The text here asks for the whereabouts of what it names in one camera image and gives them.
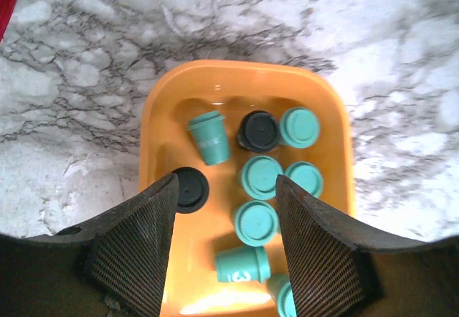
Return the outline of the green capsule number 3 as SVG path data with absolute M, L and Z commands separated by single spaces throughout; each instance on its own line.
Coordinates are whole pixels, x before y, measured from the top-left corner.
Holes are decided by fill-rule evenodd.
M 293 148 L 308 148 L 320 135 L 320 123 L 307 108 L 290 108 L 280 119 L 280 143 Z

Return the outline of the black coffee capsule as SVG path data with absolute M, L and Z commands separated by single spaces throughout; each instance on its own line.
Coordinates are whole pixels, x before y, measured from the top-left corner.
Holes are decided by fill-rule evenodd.
M 248 151 L 267 153 L 280 143 L 280 129 L 276 118 L 264 110 L 254 110 L 241 121 L 237 142 Z

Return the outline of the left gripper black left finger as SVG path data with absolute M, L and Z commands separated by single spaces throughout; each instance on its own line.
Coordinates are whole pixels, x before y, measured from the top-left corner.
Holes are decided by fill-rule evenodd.
M 3 316 L 158 316 L 179 181 L 167 174 L 136 196 L 55 235 L 1 236 Z

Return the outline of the orange plastic storage basket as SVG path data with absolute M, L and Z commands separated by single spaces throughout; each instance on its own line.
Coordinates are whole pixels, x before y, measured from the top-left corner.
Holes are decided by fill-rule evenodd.
M 240 246 L 231 214 L 249 200 L 238 174 L 252 157 L 236 142 L 241 120 L 254 110 L 279 118 L 294 107 L 316 114 L 321 127 L 318 141 L 304 149 L 279 146 L 272 157 L 282 167 L 296 161 L 314 164 L 323 176 L 321 199 L 355 215 L 349 115 L 336 91 L 319 75 L 281 65 L 197 60 L 167 72 L 152 88 L 141 121 L 140 188 L 182 166 L 200 170 L 210 188 L 200 210 L 175 218 L 162 316 L 277 315 L 265 285 L 219 282 L 214 256 Z M 224 116 L 231 156 L 208 166 L 186 127 L 190 119 L 213 110 Z

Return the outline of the green capsule late added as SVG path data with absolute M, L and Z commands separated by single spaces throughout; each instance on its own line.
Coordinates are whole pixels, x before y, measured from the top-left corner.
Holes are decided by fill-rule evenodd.
M 281 317 L 296 317 L 295 302 L 289 277 L 286 274 L 272 275 L 267 283 L 268 292 L 274 300 Z

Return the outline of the green capsule with number 3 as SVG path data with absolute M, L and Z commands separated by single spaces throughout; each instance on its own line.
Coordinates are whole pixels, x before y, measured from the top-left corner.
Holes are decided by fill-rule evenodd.
M 232 213 L 237 237 L 251 247 L 269 243 L 280 228 L 278 213 L 267 202 L 252 200 L 240 205 Z

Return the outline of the green capsule with chinese text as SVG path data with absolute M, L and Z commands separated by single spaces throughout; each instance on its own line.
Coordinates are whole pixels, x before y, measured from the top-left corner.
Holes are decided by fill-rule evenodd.
M 250 197 L 266 201 L 275 197 L 279 175 L 283 175 L 283 168 L 274 158 L 255 156 L 241 168 L 239 180 Z

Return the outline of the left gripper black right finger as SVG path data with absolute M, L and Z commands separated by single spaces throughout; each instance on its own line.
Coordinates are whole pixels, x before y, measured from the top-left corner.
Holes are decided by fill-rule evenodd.
M 456 316 L 458 238 L 393 235 L 276 181 L 281 235 L 299 316 Z

